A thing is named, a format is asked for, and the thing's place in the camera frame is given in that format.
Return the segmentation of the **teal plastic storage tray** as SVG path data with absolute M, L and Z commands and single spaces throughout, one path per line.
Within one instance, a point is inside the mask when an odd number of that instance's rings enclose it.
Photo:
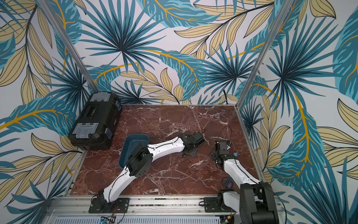
M 150 142 L 150 138 L 146 134 L 136 133 L 130 134 L 126 137 L 124 145 L 121 150 L 121 155 L 118 161 L 118 165 L 121 169 L 126 165 L 130 155 L 136 149 L 136 147 L 140 144 L 148 145 Z

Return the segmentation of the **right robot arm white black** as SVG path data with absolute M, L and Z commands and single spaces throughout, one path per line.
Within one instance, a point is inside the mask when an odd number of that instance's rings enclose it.
M 217 141 L 210 157 L 228 174 L 240 192 L 221 190 L 214 204 L 220 210 L 237 212 L 244 224 L 278 224 L 279 216 L 272 188 L 268 183 L 253 177 L 229 153 L 230 145 L 230 141 Z

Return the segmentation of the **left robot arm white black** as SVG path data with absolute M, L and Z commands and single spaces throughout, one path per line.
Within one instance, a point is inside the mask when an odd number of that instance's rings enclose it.
M 129 156 L 126 165 L 118 177 L 106 188 L 99 191 L 91 203 L 96 212 L 108 213 L 118 206 L 116 201 L 122 191 L 136 178 L 145 176 L 155 160 L 173 154 L 181 153 L 194 157 L 199 146 L 204 143 L 203 133 L 179 136 L 157 144 L 140 144 Z

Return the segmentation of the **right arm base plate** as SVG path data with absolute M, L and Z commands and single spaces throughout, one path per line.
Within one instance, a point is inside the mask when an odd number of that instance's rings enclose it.
M 206 213 L 231 212 L 231 208 L 227 207 L 218 197 L 203 198 L 203 206 Z

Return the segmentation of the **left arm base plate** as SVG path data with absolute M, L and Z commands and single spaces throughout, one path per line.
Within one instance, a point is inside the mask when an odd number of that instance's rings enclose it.
M 105 203 L 104 200 L 93 198 L 89 207 L 89 213 L 121 213 L 125 214 L 128 211 L 130 199 L 118 198 L 114 202 Z

